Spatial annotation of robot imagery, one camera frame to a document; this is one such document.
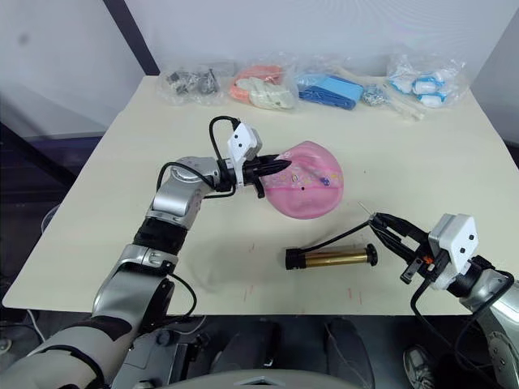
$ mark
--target white wall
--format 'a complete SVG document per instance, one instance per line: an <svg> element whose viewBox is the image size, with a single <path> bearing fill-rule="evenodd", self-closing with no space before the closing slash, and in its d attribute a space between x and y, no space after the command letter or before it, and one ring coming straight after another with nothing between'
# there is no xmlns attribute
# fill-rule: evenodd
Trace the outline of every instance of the white wall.
<svg viewBox="0 0 519 389"><path fill-rule="evenodd" d="M144 75L101 0L2 0L2 121L22 136L104 133Z"/></svg>
<svg viewBox="0 0 519 389"><path fill-rule="evenodd" d="M519 145L519 11L472 85L501 137Z"/></svg>
<svg viewBox="0 0 519 389"><path fill-rule="evenodd" d="M385 74L396 44L454 53L477 75L517 0L127 0L159 67L182 56L341 53Z"/></svg>
<svg viewBox="0 0 519 389"><path fill-rule="evenodd" d="M406 44L455 53L468 62L473 78L519 6L517 0L127 0L127 4L159 67L180 57L240 59L289 51L341 53L362 60L368 72L383 74L384 55L395 44ZM517 36L517 28L512 34ZM517 52L513 43L509 38L498 58L488 62L486 72L507 74L499 85L487 73L474 85L483 108L507 137L516 133L507 130L509 124L500 125L499 111L517 97L510 86L510 79L517 77L511 66L517 55L507 58L514 48ZM0 115L21 135L102 134L142 76L101 0L1 0ZM506 110L509 122L513 113Z"/></svg>

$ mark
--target table surface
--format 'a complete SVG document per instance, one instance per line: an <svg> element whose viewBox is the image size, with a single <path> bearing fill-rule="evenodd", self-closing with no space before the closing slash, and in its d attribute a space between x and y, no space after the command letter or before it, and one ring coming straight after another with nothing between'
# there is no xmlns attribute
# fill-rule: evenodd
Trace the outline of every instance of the table surface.
<svg viewBox="0 0 519 389"><path fill-rule="evenodd" d="M37 243L4 305L90 311L101 283L144 219L157 173L169 160L211 156L209 121L221 114L250 123L261 154L304 140L326 147L345 176L341 204L326 216L295 220L258 200L247 187L232 199L207 200L179 253L177 274L196 291L197 314L411 314L404 262L368 229L340 246L373 242L379 264L286 271L284 249L341 233L372 212L403 217L430 230L444 213L475 216L478 253L519 274L510 256L517 239L519 173L502 140L471 93L452 109L407 122L389 109L353 111L301 103L297 112L230 102L220 107L171 107L144 77L117 116ZM229 130L217 132L222 147ZM178 285L168 312L191 305ZM425 314L465 314L446 292L426 291Z"/></svg>

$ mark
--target clear plastic bag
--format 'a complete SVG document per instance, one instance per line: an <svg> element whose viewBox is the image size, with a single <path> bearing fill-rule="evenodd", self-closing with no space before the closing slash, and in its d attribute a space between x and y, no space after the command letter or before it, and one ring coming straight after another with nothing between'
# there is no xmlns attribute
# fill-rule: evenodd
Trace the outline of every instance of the clear plastic bag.
<svg viewBox="0 0 519 389"><path fill-rule="evenodd" d="M262 109L293 109L298 100L293 67L285 57L249 62L234 77L229 94Z"/></svg>
<svg viewBox="0 0 519 389"><path fill-rule="evenodd" d="M171 105L222 105L235 69L232 62L168 66L158 77L157 94Z"/></svg>
<svg viewBox="0 0 519 389"><path fill-rule="evenodd" d="M469 88L465 63L436 54L399 53L390 57L388 82L429 108L452 105Z"/></svg>
<svg viewBox="0 0 519 389"><path fill-rule="evenodd" d="M364 87L362 102L366 105L389 107L405 119L420 121L425 117L425 108L416 99L395 91L388 86L384 77L356 75L343 66L335 66L335 72L339 76Z"/></svg>
<svg viewBox="0 0 519 389"><path fill-rule="evenodd" d="M301 100L343 109L353 109L362 96L362 86L342 78L336 69L341 58L320 55L300 58L295 81Z"/></svg>

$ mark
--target pink suture practice pad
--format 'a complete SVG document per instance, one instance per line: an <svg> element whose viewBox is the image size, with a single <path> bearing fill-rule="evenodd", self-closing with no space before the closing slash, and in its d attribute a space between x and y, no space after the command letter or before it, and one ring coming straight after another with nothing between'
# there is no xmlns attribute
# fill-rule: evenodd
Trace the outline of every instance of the pink suture practice pad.
<svg viewBox="0 0 519 389"><path fill-rule="evenodd" d="M335 157L317 143L306 141L281 153L291 160L285 170L261 181L268 201L284 215L313 219L330 212L342 199L344 180Z"/></svg>

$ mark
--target black wire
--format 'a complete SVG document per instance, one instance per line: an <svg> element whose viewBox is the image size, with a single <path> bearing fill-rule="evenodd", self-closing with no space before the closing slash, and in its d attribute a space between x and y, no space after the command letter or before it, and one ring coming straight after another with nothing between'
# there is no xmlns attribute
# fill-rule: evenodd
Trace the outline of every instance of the black wire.
<svg viewBox="0 0 519 389"><path fill-rule="evenodd" d="M233 128L237 126L240 121L237 118L232 118L231 116L217 116L213 118L209 123L209 138L211 139L212 148L214 149L215 154L217 155L217 161L218 166L222 169L224 179L228 180L229 182L232 182L231 176L229 174L229 170L225 166L225 161L221 157L220 150L218 149L217 141L214 137L214 124L216 122L219 122L220 120L228 120L232 123ZM157 179L157 191L161 188L162 180L164 178L164 173L167 168L170 166L178 166L179 168L183 168L191 173L193 173L196 177L200 178L205 184L207 184L210 188L215 190L215 186L206 178L204 177L200 172L194 170L193 168L182 164L180 162L168 162L167 164L164 164L162 166L161 171L159 172L159 177ZM230 197L236 193L236 185L231 183L231 191L224 194L211 194L208 196L205 196L205 199L222 199L224 197Z"/></svg>
<svg viewBox="0 0 519 389"><path fill-rule="evenodd" d="M178 166L179 168L185 169L188 172L193 173L196 177L198 177L200 180L202 180L207 186L209 186L211 189L214 189L214 185L212 182L210 182L202 173L194 170L192 167L187 166L185 164L182 164L180 162L167 162L162 166L161 171L159 172L159 177L157 178L157 190L161 188L162 185L162 179L164 177L165 170L169 168L170 166Z"/></svg>
<svg viewBox="0 0 519 389"><path fill-rule="evenodd" d="M230 197L236 193L236 185L232 184L230 192L224 194L211 194L209 196L205 196L204 199L221 199L223 197Z"/></svg>
<svg viewBox="0 0 519 389"><path fill-rule="evenodd" d="M503 276L506 276L507 281L503 284L500 290L494 294L494 296L492 296L483 304L481 304L481 306L470 316L470 320L467 323L465 323L465 326L461 329L460 334L457 336L456 341L454 342L454 357L456 358L457 363L462 366L463 354L461 354L460 351L461 339L463 338L463 336L465 336L465 333L476 322L476 320L478 320L485 312L487 312L490 309L491 306L494 305L496 301L498 301L507 291L509 291L510 288L513 286L513 283L515 282L515 279L513 278L513 275L511 273L501 270L496 271L502 274Z"/></svg>
<svg viewBox="0 0 519 389"><path fill-rule="evenodd" d="M24 327L24 328L28 328L29 330L34 332L34 335L36 335L36 338L38 339L38 343L42 344L40 336L38 335L38 333L36 332L36 329L34 327L29 326L28 324L0 324L0 329L2 329L2 328L10 328L10 327Z"/></svg>
<svg viewBox="0 0 519 389"><path fill-rule="evenodd" d="M359 224L357 227L352 228L350 231L346 231L345 233L337 235L336 237L333 237L332 239L328 239L326 242L320 243L319 245L315 245L312 247L307 247L306 249L300 249L300 250L302 253L307 253L308 251L318 250L322 247L325 247L331 243L338 241L339 239L342 239L343 237L347 237L348 235L351 235L352 233L356 233L357 231L359 231L360 229L363 229L366 226L368 226L367 221L365 221L362 224Z"/></svg>
<svg viewBox="0 0 519 389"><path fill-rule="evenodd" d="M188 318L189 316L191 316L191 314L193 313L193 311L196 308L196 303L198 302L198 299L196 298L196 293L193 290L193 288L185 280L183 280L176 274L172 274L171 276L174 279L176 279L178 282L180 282L182 285L184 285L186 287L187 291L191 294L191 297L193 297L193 304L191 305L191 308L180 318L180 321L182 321L182 320Z"/></svg>
<svg viewBox="0 0 519 389"><path fill-rule="evenodd" d="M453 344L447 340L426 318L423 317L423 315L418 310L416 303L418 302L418 299L423 295L423 292L429 287L431 284L431 280L426 278L423 280L423 282L420 284L420 286L416 289L413 296L411 297L411 310L414 312L418 320L433 334L435 334L439 339L441 339L450 349L454 349ZM491 379L488 375L483 373L480 366L476 366L470 359L463 354L459 353L459 358L462 361L461 367L464 367L464 365L468 365L477 375L479 375L487 384L489 384L491 387L494 387L496 389L503 389L501 385L499 385L497 382L495 382L493 379Z"/></svg>
<svg viewBox="0 0 519 389"><path fill-rule="evenodd" d="M224 175L224 179L228 182L233 182L231 179L231 176L229 174L229 170L227 169L225 165L225 161L221 157L220 150L218 149L217 141L214 137L214 125L216 122L219 122L220 120L228 120L233 125L233 130L235 127L237 127L240 123L240 121L237 118L233 118L231 116L216 116L213 118L209 123L209 138L211 139L211 145L212 149L214 150L214 153L217 155L217 161L218 166L222 170L222 173ZM234 183L231 183L231 191L225 194L213 194L210 196L205 196L206 199L221 199L223 197L230 197L236 193L236 185Z"/></svg>

